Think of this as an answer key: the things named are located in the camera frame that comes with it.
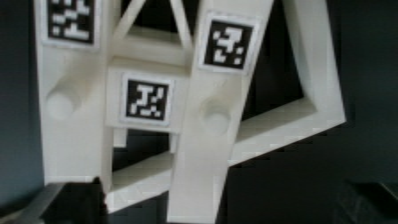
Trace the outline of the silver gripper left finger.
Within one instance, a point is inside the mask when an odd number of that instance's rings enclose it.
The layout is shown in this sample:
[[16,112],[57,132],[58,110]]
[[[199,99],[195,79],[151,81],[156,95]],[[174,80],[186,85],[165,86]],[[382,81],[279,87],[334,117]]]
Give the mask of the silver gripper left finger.
[[28,206],[0,224],[105,224],[101,182],[64,182],[46,185]]

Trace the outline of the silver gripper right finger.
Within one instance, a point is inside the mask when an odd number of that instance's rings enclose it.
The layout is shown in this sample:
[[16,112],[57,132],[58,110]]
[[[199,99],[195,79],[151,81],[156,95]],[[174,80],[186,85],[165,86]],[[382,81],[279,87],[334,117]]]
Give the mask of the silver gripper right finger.
[[345,182],[334,224],[398,224],[398,183]]

